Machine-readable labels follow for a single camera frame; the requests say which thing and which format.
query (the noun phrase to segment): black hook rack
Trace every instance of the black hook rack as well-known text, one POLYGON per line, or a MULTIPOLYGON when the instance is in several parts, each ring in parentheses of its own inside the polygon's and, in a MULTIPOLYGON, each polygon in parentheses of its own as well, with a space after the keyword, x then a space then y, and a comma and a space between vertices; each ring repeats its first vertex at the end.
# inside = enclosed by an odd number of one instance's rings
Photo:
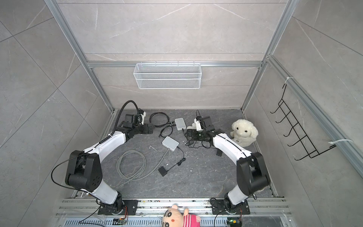
POLYGON ((301 126, 301 124, 299 123, 299 121, 297 120, 297 118, 295 117, 295 115, 293 114, 293 112, 290 110, 290 108, 288 107, 288 105, 286 104, 286 102, 284 101, 284 94, 285 94, 285 91, 286 91, 286 84, 284 84, 283 86, 282 86, 282 89, 284 89, 284 92, 283 92, 283 94, 282 94, 282 97, 281 97, 281 100, 278 102, 278 108, 274 111, 274 112, 270 112, 270 113, 272 113, 272 114, 274 114, 274 113, 276 113, 276 111, 278 110, 278 109, 281 109, 281 111, 284 113, 284 115, 285 115, 285 117, 281 120, 281 121, 279 121, 279 122, 277 122, 277 121, 275 121, 276 123, 281 123, 285 118, 289 121, 289 123, 290 123, 290 125, 291 125, 291 129, 290 129, 290 131, 289 131, 289 134, 288 135, 284 135, 285 137, 288 137, 289 135, 290 135, 290 133, 291 133, 291 131, 292 130, 294 130, 294 132, 295 132, 295 134, 296 134, 296 136, 297 136, 297 138, 299 139, 296 143, 294 143, 294 144, 292 144, 292 145, 288 145, 289 147, 292 147, 292 146, 294 146, 295 144, 297 144, 298 142, 301 142, 301 145, 304 147, 304 149, 305 149, 305 151, 306 151, 306 153, 307 153, 307 155, 305 155, 304 157, 302 157, 302 158, 300 158, 300 159, 296 159, 295 158, 295 160, 296 161, 299 161, 299 160, 302 160, 303 158, 306 158, 307 156, 309 156, 310 158, 314 158, 314 157, 316 157, 316 156, 318 156, 318 155, 321 155, 321 154, 323 154, 324 152, 327 152, 328 150, 330 150, 330 149, 333 149, 334 147, 336 147, 336 145, 332 145, 332 146, 330 146, 327 150, 325 150, 325 151, 323 151, 323 152, 319 152, 317 149, 316 149, 316 147, 315 147, 315 145, 313 144, 313 142, 311 141, 311 139, 309 138, 309 136, 306 134, 306 132, 305 132, 305 130, 304 130, 304 128, 301 126), (287 109, 289 110, 289 112, 288 113, 285 113, 285 111, 281 108, 281 105, 282 104, 285 104, 285 106, 287 107, 287 109), (295 120, 296 120, 296 124, 292 124, 291 123, 291 121, 289 120, 289 118, 287 117, 289 114, 291 114, 294 118, 295 118, 295 120), (295 126, 300 126, 300 128, 302 129, 302 131, 304 132, 304 136, 303 137, 299 137, 299 135, 297 134, 297 132, 296 132, 296 130, 295 130, 295 126), (312 151, 312 152, 308 152, 307 151, 307 149, 306 149, 306 147, 305 147, 305 145, 304 145, 304 143, 302 142, 302 139, 303 138, 305 138, 305 137, 307 137, 308 138, 308 140, 310 141, 310 143, 311 143, 311 145, 313 146, 313 148, 314 148, 314 150, 312 151))

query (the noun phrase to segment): stuffed animal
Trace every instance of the stuffed animal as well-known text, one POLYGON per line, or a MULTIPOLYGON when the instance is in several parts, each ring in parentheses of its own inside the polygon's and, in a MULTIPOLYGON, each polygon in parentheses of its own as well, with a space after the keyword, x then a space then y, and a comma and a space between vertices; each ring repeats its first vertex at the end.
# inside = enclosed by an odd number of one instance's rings
POLYGON ((189 209, 184 210, 182 215, 178 211, 178 206, 173 205, 169 208, 162 221, 162 227, 200 227, 200 217, 194 214, 189 214, 189 209))
POLYGON ((239 119, 232 124, 231 136, 233 141, 241 147, 247 147, 256 141, 258 131, 253 124, 247 120, 239 119))

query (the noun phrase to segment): wire basket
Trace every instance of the wire basket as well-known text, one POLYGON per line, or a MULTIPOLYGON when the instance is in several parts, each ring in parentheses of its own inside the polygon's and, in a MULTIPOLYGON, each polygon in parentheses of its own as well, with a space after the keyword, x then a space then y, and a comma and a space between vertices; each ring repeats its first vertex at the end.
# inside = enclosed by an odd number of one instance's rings
POLYGON ((139 63, 134 76, 140 89, 197 89, 202 69, 195 63, 139 63))

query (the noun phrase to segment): gray cable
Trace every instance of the gray cable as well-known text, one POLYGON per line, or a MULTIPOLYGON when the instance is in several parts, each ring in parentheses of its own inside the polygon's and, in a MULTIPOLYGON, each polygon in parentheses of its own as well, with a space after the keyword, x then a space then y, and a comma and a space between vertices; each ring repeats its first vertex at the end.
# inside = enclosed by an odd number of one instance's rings
POLYGON ((127 184, 128 182, 130 181, 137 181, 137 180, 141 180, 141 179, 144 179, 145 177, 149 176, 152 172, 154 172, 154 170, 160 165, 160 163, 163 161, 164 157, 166 156, 166 154, 168 153, 169 149, 165 152, 164 156, 161 158, 160 162, 155 166, 155 168, 150 172, 148 173, 146 176, 144 177, 141 177, 141 178, 137 178, 138 176, 140 176, 145 168, 146 168, 146 158, 145 156, 140 153, 139 151, 137 150, 128 150, 126 151, 118 160, 117 160, 117 164, 116 164, 116 170, 117 170, 117 173, 120 175, 120 177, 124 180, 128 180, 126 181, 125 183, 123 183, 121 186, 123 186, 124 184, 127 184), (126 155, 129 155, 129 154, 138 154, 141 156, 142 160, 143 160, 143 163, 142 163, 142 166, 140 167, 140 169, 138 171, 136 171, 136 173, 134 173, 133 175, 127 177, 125 176, 122 172, 121 172, 121 162, 122 162, 122 159, 126 156, 126 155))

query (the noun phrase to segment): white zip tie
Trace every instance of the white zip tie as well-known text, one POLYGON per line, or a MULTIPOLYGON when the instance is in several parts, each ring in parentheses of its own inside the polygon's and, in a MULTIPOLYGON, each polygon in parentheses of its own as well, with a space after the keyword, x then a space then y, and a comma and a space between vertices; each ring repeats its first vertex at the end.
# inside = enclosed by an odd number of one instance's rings
POLYGON ((290 78, 293 78, 293 77, 286 77, 285 84, 286 84, 287 80, 290 79, 290 78))
POLYGON ((353 142, 353 140, 350 140, 350 139, 338 139, 338 140, 336 140, 336 141, 331 141, 331 142, 328 142, 328 143, 330 143, 330 144, 335 144, 335 143, 340 142, 340 141, 349 141, 349 142, 353 142))

